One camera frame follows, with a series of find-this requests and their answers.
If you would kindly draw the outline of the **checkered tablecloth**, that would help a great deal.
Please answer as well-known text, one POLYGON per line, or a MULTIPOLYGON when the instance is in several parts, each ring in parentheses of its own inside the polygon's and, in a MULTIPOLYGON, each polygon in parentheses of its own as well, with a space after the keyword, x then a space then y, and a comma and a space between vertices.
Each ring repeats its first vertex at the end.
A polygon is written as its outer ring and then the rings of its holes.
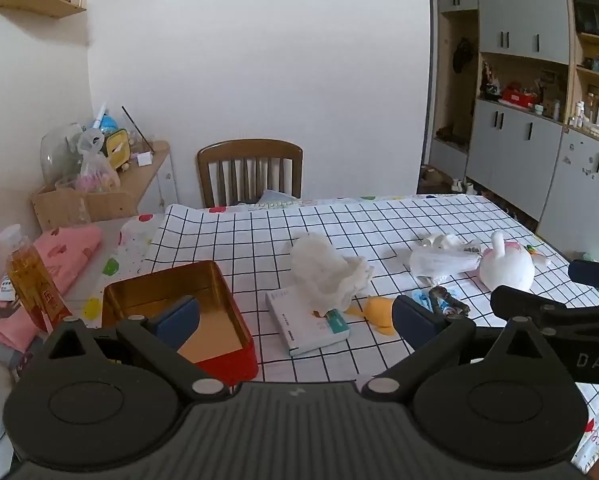
POLYGON ((257 376, 264 382, 339 382, 369 377, 409 356, 410 344, 366 318, 348 321, 347 340, 291 356, 270 314, 268 292, 293 284, 290 248, 298 237, 326 237, 345 257, 372 266, 369 285, 351 299, 408 295, 423 300, 441 286, 484 327, 500 320, 476 264, 494 242, 525 248, 536 271, 531 291, 570 308, 599 306, 599 290, 573 282, 567 260, 481 196, 421 195, 310 200, 302 203, 193 209, 168 207, 141 268, 156 272, 212 261, 233 292, 255 341, 257 376))

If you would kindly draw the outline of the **clear glass bowl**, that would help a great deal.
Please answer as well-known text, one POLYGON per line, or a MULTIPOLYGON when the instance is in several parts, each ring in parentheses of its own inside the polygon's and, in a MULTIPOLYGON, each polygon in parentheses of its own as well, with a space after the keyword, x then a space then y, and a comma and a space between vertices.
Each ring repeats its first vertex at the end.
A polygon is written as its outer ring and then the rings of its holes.
POLYGON ((82 155, 77 145, 82 133, 83 128, 72 122, 51 130, 41 139, 40 165, 46 185, 78 174, 82 155))

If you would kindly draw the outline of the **clear white plastic bag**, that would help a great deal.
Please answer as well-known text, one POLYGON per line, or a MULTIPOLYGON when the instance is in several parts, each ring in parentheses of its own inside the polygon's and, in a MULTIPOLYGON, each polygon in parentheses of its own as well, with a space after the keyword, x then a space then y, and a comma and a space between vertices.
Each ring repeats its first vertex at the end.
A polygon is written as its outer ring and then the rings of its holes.
POLYGON ((411 252, 409 266, 413 276, 431 286, 437 286, 453 274, 476 270, 479 260, 481 255, 478 252, 418 247, 411 252))

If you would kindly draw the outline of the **yellow alarm clock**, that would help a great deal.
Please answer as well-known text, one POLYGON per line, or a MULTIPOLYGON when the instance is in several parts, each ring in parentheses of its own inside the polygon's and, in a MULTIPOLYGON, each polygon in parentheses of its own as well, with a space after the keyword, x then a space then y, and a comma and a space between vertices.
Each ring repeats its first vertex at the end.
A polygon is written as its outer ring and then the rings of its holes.
POLYGON ((128 131, 119 129, 105 139, 106 157, 114 170, 119 170, 131 157, 128 131))

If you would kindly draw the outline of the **white bunny plush toy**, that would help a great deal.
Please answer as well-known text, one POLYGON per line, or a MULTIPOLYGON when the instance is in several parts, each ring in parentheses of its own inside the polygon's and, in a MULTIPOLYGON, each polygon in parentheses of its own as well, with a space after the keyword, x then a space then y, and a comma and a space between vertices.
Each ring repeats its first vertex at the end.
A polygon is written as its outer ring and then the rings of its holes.
POLYGON ((486 249, 478 266, 478 278, 490 292, 508 286, 529 292, 535 277, 531 254, 517 242, 507 242, 505 233, 493 232, 491 247, 486 249))

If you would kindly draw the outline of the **grey white wall cabinet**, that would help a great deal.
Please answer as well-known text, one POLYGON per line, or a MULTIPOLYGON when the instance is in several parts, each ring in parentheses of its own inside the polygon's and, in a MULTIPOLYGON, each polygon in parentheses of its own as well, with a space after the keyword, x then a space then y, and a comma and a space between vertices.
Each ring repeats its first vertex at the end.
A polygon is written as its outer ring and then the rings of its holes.
POLYGON ((599 261, 599 0, 432 0, 427 161, 599 261))

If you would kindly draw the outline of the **polka dot cloth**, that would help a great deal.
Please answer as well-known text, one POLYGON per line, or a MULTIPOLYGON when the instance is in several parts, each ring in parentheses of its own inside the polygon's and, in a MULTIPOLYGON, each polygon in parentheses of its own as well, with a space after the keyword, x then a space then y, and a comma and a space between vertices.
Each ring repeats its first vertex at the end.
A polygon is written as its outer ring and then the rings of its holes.
POLYGON ((142 273, 142 263, 157 229, 165 220, 163 214, 139 214, 126 220, 115 231, 114 247, 106 249, 105 261, 98 278, 82 306, 81 318, 88 327, 103 325, 104 290, 110 284, 135 278, 142 273))

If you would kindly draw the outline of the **yellow plush toy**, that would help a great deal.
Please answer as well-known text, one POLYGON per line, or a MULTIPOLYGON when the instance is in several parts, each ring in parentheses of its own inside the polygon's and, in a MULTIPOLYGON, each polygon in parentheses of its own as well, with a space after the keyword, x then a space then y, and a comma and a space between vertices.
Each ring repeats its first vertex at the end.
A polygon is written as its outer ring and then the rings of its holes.
POLYGON ((397 330, 393 323, 393 303, 393 298, 369 297, 362 308, 350 304, 345 313, 356 318, 364 318, 383 335, 394 336, 397 330))

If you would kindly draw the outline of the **plastic bag of candies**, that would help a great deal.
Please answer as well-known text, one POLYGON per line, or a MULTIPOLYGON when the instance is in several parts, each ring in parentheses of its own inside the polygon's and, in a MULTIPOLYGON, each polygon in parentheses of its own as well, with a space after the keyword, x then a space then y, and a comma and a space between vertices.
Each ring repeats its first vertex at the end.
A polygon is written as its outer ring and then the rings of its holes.
POLYGON ((85 193, 109 192, 120 187, 117 171, 102 152, 105 136, 101 130, 88 129, 81 133, 77 151, 81 156, 75 188, 85 193))

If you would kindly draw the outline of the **cardboard box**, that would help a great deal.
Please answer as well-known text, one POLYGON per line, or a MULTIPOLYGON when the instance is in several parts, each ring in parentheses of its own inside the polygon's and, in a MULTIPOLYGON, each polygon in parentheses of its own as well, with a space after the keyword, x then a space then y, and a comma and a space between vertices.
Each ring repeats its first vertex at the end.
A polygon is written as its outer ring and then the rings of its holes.
POLYGON ((139 200, 124 191, 85 193, 60 188, 34 194, 31 203, 42 231, 52 231, 132 217, 138 213, 139 200))

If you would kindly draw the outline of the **orange drink bottle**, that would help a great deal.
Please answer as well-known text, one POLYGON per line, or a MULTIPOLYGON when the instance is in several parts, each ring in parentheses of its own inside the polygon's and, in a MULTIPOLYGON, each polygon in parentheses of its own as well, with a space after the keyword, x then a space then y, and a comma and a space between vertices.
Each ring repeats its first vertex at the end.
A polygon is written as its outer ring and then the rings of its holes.
POLYGON ((22 232, 19 224, 0 233, 6 253, 6 274, 19 301, 38 330, 47 334, 71 316, 37 248, 22 232))

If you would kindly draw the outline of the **wooden side cabinet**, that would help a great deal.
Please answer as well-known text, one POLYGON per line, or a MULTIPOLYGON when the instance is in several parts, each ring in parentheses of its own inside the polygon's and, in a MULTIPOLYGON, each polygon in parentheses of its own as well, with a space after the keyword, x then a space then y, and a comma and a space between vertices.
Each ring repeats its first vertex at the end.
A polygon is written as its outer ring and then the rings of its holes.
POLYGON ((140 167, 132 160, 130 169, 121 174, 121 187, 113 206, 114 219, 163 214, 169 205, 179 202, 170 145, 156 141, 153 148, 155 153, 150 166, 140 167))

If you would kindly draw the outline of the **red gold metal tin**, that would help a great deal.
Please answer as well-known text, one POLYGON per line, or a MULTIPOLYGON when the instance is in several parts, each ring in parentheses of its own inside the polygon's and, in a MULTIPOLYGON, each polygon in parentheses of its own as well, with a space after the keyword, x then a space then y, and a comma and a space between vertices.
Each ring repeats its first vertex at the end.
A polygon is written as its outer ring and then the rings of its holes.
POLYGON ((155 337, 220 382, 233 387, 256 378, 254 338, 214 261, 106 286, 105 327, 140 315, 155 337))

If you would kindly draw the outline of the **wooden chair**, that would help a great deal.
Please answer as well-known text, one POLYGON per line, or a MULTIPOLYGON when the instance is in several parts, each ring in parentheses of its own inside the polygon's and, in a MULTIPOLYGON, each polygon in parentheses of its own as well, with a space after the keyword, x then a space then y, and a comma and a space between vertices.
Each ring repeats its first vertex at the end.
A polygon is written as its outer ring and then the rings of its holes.
POLYGON ((301 198, 304 152, 273 139, 237 139, 202 148, 196 155, 206 208, 256 204, 266 191, 301 198))

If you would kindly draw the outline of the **brown hair scrunchie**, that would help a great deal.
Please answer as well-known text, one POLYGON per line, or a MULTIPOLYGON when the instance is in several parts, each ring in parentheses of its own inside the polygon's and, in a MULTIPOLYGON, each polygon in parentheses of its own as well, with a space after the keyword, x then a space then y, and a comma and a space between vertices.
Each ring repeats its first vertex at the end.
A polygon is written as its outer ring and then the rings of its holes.
POLYGON ((443 286, 435 286, 429 289, 429 302, 433 312, 444 316, 469 316, 470 307, 462 301, 453 297, 448 289, 443 286))

